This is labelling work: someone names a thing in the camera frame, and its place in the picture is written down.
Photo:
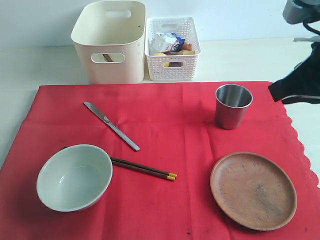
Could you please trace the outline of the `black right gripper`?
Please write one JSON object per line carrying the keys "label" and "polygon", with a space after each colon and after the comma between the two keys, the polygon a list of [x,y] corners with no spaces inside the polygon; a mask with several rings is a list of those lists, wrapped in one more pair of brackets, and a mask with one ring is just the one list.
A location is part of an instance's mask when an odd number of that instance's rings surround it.
{"label": "black right gripper", "polygon": [[268,86],[274,102],[284,105],[320,103],[320,43],[311,44],[311,54],[290,75]]}

